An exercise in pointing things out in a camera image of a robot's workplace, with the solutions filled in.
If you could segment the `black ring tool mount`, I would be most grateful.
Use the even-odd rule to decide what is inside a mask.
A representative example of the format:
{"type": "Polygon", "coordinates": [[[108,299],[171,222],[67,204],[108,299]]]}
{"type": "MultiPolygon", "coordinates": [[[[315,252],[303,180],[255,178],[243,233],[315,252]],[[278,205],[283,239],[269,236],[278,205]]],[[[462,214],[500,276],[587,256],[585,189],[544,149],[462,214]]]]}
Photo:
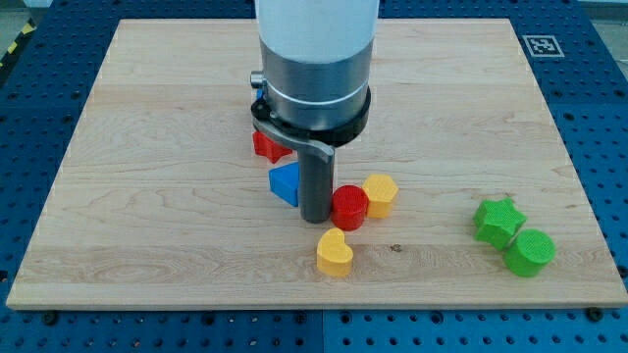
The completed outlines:
{"type": "Polygon", "coordinates": [[[367,88],[365,102],[358,114],[347,123],[326,130],[311,130],[282,121],[264,98],[251,107],[252,124],[272,141],[299,153],[313,155],[331,163],[335,149],[355,139],[366,127],[371,105],[371,89],[367,88]]]}

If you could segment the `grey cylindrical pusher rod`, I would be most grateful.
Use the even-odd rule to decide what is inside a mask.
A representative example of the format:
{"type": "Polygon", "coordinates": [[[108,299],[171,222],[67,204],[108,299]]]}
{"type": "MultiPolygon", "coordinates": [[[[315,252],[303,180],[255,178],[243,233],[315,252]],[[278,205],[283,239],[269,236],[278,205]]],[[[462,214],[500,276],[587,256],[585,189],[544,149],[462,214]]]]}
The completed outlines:
{"type": "Polygon", "coordinates": [[[325,162],[314,154],[299,151],[298,207],[301,218],[312,224],[325,222],[331,214],[334,160],[325,162]]]}

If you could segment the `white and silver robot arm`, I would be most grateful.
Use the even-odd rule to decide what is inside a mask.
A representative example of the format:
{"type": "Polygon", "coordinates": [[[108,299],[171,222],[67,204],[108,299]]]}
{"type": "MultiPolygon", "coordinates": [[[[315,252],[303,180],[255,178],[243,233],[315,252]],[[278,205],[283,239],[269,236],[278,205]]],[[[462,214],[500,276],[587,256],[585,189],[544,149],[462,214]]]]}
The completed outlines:
{"type": "Polygon", "coordinates": [[[366,127],[379,0],[258,0],[262,92],[251,106],[256,130],[294,150],[301,218],[326,221],[335,152],[366,127]]]}

